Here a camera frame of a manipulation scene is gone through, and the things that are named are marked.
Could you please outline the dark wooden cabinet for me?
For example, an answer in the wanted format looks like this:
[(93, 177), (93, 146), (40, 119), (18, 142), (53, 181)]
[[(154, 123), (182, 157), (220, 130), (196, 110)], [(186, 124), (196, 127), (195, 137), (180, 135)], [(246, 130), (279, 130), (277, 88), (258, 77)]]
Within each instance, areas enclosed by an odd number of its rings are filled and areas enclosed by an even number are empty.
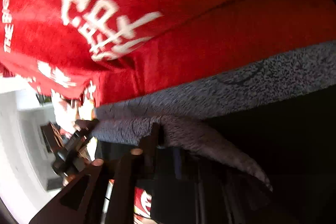
[(48, 122), (42, 125), (41, 132), (49, 153), (56, 153), (60, 148), (64, 147), (60, 126), (57, 123)]

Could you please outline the red blanket with white print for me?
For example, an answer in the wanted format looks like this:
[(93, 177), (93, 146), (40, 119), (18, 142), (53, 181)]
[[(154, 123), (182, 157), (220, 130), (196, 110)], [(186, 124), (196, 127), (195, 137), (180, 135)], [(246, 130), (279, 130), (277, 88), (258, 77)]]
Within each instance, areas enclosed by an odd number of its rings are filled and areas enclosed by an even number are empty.
[(98, 105), (334, 39), (333, 0), (1, 0), (1, 65)]

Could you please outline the black pants with grey waistband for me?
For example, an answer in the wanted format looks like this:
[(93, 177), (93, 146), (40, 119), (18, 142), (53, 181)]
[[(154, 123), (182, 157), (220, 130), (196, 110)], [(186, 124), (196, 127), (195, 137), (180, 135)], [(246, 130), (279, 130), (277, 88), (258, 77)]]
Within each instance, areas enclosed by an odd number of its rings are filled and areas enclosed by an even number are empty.
[(202, 120), (265, 170), (275, 222), (335, 223), (335, 42), (100, 106), (96, 114)]

